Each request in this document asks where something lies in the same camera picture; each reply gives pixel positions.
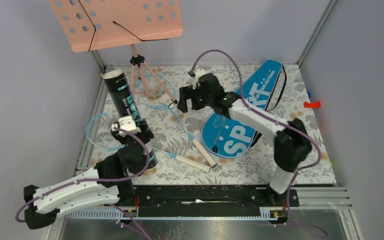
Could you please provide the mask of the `blue racket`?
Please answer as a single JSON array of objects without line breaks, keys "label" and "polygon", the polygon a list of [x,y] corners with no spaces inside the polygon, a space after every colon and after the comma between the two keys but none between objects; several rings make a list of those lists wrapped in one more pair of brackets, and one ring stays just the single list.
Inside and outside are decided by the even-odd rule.
[{"label": "blue racket", "polygon": [[[116,113],[101,113],[93,117],[86,126],[86,137],[95,146],[107,151],[116,151],[124,147],[119,141],[117,141],[111,134],[112,124],[118,122],[119,116]],[[201,170],[205,173],[209,173],[211,167],[198,162],[195,162],[189,158],[177,155],[175,153],[166,152],[161,149],[154,148],[155,151],[164,153],[171,158],[191,166],[195,169]]]},{"label": "blue racket", "polygon": [[178,98],[176,86],[164,76],[157,74],[156,76],[160,81],[150,82],[147,85],[147,77],[151,77],[151,74],[147,74],[144,77],[140,77],[136,83],[133,84],[135,93],[139,95],[139,100],[143,105],[150,109],[154,110],[166,110],[171,113],[172,117],[174,117],[175,121],[179,124],[179,126],[184,130],[184,132],[188,135],[193,146],[198,150],[200,155],[204,158],[210,168],[214,168],[217,163],[213,158],[209,155],[209,153],[204,149],[203,145],[197,140],[197,138],[184,126],[179,115],[175,112],[174,108],[169,108],[163,106],[160,102],[161,96],[164,94],[169,95],[172,101],[175,101]]}]

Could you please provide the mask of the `black shuttlecock tube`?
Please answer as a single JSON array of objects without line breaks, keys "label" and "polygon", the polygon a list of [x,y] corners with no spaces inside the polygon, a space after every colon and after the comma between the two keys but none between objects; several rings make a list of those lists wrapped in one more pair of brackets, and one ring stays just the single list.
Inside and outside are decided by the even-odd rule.
[{"label": "black shuttlecock tube", "polygon": [[[105,73],[102,78],[105,81],[119,116],[131,116],[135,125],[140,129],[135,135],[145,144],[149,151],[149,164],[147,168],[155,167],[158,161],[151,143],[154,134],[146,120],[140,116],[124,71],[121,69],[112,70]],[[147,160],[146,152],[142,145],[135,138],[121,131],[112,130],[111,135],[123,146],[123,148],[118,150],[123,167],[132,174],[140,172],[145,167]]]}]

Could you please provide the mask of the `shuttlecock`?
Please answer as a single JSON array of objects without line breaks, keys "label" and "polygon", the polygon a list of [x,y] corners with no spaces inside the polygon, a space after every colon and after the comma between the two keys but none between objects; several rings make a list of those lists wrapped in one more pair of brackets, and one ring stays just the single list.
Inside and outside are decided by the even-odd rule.
[{"label": "shuttlecock", "polygon": [[160,103],[164,106],[164,107],[168,107],[168,108],[174,108],[175,107],[175,103],[173,102],[173,100],[170,98],[169,95],[167,95],[166,93],[164,95],[161,96],[161,98],[159,99],[160,100]]}]

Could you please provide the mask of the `blue racket cover bag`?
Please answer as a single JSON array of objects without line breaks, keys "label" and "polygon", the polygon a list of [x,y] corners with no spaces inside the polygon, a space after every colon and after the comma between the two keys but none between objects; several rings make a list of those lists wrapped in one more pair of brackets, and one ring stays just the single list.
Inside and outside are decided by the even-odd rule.
[{"label": "blue racket cover bag", "polygon": [[281,62],[268,59],[243,82],[244,99],[253,110],[238,99],[229,109],[229,118],[213,113],[205,121],[201,141],[206,150],[219,158],[234,159],[251,147],[258,133],[274,140],[285,129],[280,125],[284,119],[272,116],[267,120],[259,115],[268,107],[282,68]]}]

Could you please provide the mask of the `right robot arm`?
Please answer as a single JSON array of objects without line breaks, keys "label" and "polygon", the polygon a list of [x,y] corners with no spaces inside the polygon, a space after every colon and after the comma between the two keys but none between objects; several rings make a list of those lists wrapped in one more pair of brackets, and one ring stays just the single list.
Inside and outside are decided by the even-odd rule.
[{"label": "right robot arm", "polygon": [[199,60],[210,51],[203,52],[193,63],[189,76],[194,79],[193,84],[179,88],[179,102],[177,108],[183,113],[188,112],[187,100],[191,100],[192,110],[210,107],[218,115],[239,121],[274,141],[274,161],[276,169],[269,182],[267,201],[273,206],[281,205],[286,199],[298,171],[312,150],[318,154],[321,149],[308,136],[303,122],[294,118],[287,121],[252,105],[244,96],[243,86],[240,93],[225,91],[218,78],[213,73],[198,74],[195,68]]}]

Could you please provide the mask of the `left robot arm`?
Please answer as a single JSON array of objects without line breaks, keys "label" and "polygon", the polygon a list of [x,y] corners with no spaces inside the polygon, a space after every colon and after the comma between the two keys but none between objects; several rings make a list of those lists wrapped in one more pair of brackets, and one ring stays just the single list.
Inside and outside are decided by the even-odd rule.
[{"label": "left robot arm", "polygon": [[89,121],[85,133],[94,146],[115,153],[54,185],[25,186],[25,204],[15,214],[18,223],[37,230],[77,210],[134,202],[132,179],[142,175],[153,160],[149,144],[154,134],[147,121],[135,120],[132,115],[102,113]]}]

